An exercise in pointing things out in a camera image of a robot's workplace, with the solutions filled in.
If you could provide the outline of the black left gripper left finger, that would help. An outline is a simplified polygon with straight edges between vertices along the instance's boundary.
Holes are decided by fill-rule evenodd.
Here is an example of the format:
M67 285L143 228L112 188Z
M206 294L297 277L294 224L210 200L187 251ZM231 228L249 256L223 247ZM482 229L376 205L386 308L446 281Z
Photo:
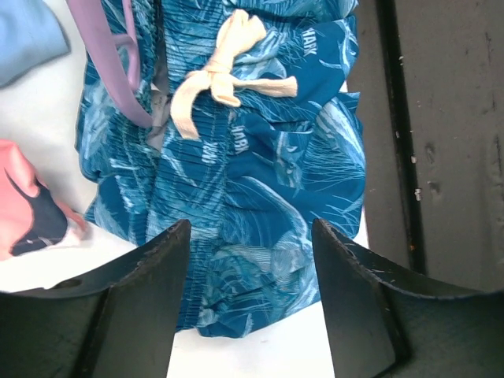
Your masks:
M4 377L164 377L190 257L179 220L111 262L1 296Z

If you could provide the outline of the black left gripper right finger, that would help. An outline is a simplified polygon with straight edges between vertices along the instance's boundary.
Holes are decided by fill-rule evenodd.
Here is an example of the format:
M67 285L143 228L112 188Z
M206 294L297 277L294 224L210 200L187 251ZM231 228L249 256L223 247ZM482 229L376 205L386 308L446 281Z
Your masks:
M423 276L326 220L313 256L337 377L500 377L503 293Z

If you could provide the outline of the blue leaf print shorts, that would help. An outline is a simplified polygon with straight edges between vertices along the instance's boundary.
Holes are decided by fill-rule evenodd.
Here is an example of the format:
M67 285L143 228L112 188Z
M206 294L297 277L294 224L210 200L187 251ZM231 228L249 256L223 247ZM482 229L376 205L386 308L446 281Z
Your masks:
M76 131L86 218L141 246L191 223L178 330L242 338L320 300L311 230L358 234L355 1L131 1L133 124L88 55Z

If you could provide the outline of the purple plastic hanger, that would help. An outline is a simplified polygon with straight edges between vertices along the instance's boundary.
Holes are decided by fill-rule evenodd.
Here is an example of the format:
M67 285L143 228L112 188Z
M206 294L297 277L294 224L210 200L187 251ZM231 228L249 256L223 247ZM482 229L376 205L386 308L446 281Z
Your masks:
M135 125L149 128L152 116L135 97L140 85L140 55L132 2L123 0L126 32L113 34L102 2L68 0L86 50L117 108Z

